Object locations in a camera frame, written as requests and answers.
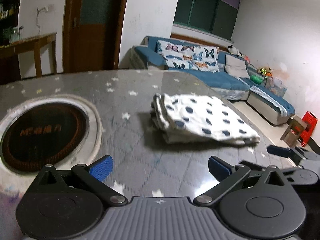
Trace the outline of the white navy polka-dot garment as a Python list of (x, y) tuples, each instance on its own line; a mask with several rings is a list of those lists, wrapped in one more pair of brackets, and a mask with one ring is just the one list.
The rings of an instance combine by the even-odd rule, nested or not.
[(259, 134), (215, 96), (155, 94), (151, 118), (169, 144), (217, 141), (257, 144)]

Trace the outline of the small wooden stool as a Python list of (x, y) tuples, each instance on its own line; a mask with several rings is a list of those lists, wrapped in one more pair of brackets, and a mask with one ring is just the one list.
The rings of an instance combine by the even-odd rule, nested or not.
[(308, 125), (306, 122), (295, 115), (280, 139), (284, 141), (289, 147), (294, 147), (297, 140), (302, 135), (302, 132), (305, 131), (307, 126)]

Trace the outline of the red plastic stool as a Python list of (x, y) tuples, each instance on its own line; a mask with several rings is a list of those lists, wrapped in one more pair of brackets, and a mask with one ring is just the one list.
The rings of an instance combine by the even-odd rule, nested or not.
[(304, 114), (302, 120), (307, 124), (307, 127), (301, 133), (299, 140), (300, 140), (301, 146), (305, 147), (308, 144), (308, 142), (312, 136), (312, 133), (316, 128), (318, 119), (313, 113), (311, 113), (310, 111), (307, 111)]

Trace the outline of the round induction cooktop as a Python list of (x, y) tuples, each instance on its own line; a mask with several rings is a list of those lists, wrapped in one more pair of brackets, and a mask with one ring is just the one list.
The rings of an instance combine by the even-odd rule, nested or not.
[(31, 175), (45, 164), (67, 168), (92, 161), (102, 137), (100, 114), (72, 95), (27, 100), (1, 118), (1, 172)]

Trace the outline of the grey star quilted table cover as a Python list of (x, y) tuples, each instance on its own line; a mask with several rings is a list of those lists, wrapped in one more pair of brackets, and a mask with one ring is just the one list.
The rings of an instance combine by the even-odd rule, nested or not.
[(271, 141), (265, 135), (255, 146), (167, 144), (150, 116), (156, 93), (214, 95), (196, 77), (172, 71), (109, 70), (29, 79), (1, 87), (1, 131), (45, 102), (70, 103), (88, 115), (84, 144), (56, 168), (68, 170), (109, 154), (113, 171), (105, 184), (133, 199), (136, 207), (117, 211), (108, 229), (94, 231), (95, 239), (235, 239), (233, 233), (209, 227), (206, 211), (188, 207), (191, 221), (180, 218), (183, 200), (217, 184), (208, 171), (208, 159), (217, 155), (232, 165), (246, 160), (279, 168), (293, 163), (269, 155)]

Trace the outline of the green ball toy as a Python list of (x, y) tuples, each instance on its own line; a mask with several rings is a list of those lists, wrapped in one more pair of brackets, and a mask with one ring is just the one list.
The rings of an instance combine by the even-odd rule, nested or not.
[(257, 75), (251, 75), (250, 76), (250, 80), (258, 85), (260, 85), (261, 83), (263, 83), (264, 81), (264, 78), (263, 77), (260, 77), (260, 76), (257, 76)]

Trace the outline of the colourful toy pile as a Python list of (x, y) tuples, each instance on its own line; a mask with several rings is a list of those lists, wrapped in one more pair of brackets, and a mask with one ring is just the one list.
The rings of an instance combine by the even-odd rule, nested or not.
[(261, 67), (257, 70), (258, 74), (265, 77), (272, 77), (272, 69), (270, 67)]

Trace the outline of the blue sectional sofa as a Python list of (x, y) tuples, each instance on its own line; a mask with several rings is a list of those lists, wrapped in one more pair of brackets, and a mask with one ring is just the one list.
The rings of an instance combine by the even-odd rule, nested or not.
[(158, 40), (172, 42), (178, 45), (196, 45), (205, 46), (202, 44), (189, 43), (176, 39), (168, 39), (154, 36), (146, 36), (142, 45), (134, 46), (130, 51), (130, 67), (132, 69), (163, 69), (163, 70), (178, 70), (186, 72), (197, 77), (217, 94), (229, 101), (245, 101), (252, 106), (260, 115), (262, 115), (269, 123), (274, 126), (286, 123), (289, 118), (295, 114), (294, 107), (281, 96), (278, 96), (267, 89), (267, 78), (264, 78), (260, 85), (250, 80), (254, 74), (254, 69), (246, 63), (244, 59), (240, 60), (246, 63), (248, 78), (234, 77), (225, 71), (226, 55), (230, 53), (219, 48), (218, 66), (219, 72), (202, 72), (198, 70), (184, 70), (169, 68), (164, 61), (163, 56), (156, 52), (156, 43)]

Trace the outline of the beige cushion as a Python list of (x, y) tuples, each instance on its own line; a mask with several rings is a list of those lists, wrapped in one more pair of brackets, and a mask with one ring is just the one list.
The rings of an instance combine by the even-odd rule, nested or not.
[(225, 71), (231, 76), (249, 79), (246, 63), (232, 55), (226, 55)]

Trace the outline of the black white plush toy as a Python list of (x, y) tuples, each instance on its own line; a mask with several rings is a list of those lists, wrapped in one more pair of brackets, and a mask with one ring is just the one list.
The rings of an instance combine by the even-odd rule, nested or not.
[(227, 50), (231, 55), (235, 55), (237, 57), (242, 57), (242, 53), (240, 52), (240, 50), (235, 48), (235, 46), (233, 46), (233, 45), (228, 46)]

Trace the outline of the butterfly print cushion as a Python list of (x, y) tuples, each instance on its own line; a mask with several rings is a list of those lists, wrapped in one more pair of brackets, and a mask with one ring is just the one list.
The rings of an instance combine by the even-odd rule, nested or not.
[(158, 40), (156, 52), (163, 56), (169, 68), (198, 70), (202, 72), (219, 72), (219, 48), (178, 45), (172, 42)]

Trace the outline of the glass jug on table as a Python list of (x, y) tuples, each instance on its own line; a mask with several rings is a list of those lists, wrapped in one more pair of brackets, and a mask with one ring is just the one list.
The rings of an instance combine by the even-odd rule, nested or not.
[(11, 33), (9, 35), (9, 43), (15, 43), (18, 42), (19, 40), (21, 40), (22, 38), (22, 30), (23, 30), (23, 26), (20, 27), (13, 27), (11, 30)]

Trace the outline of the brown wooden door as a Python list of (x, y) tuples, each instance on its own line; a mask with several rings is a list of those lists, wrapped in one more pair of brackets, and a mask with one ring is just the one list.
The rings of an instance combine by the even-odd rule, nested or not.
[(64, 73), (118, 69), (126, 3), (127, 0), (66, 0)]

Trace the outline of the dark green window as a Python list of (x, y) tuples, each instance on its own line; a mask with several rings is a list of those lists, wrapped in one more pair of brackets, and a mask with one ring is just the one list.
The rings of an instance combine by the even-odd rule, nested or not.
[(231, 40), (241, 0), (178, 0), (174, 23)]

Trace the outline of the dark wooden shelf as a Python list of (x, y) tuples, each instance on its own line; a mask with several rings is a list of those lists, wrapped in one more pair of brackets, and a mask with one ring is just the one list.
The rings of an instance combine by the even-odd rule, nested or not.
[(21, 0), (1, 0), (1, 46), (9, 44), (11, 29), (18, 25)]

